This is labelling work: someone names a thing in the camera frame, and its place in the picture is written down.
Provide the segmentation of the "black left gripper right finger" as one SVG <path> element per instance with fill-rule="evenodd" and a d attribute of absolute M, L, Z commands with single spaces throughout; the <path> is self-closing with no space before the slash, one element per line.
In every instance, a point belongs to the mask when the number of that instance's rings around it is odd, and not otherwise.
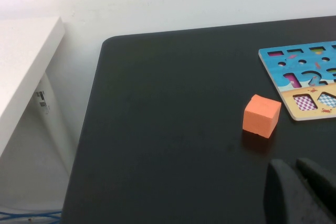
<path fill-rule="evenodd" d="M 296 168 L 319 202 L 335 215 L 335 174 L 308 158 L 298 158 Z"/>

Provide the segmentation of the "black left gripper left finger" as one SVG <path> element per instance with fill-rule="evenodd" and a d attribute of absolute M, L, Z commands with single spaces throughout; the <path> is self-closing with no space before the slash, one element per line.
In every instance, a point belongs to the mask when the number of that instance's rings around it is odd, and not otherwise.
<path fill-rule="evenodd" d="M 263 206 L 266 223 L 335 223 L 295 166 L 273 159 L 267 167 Z"/>

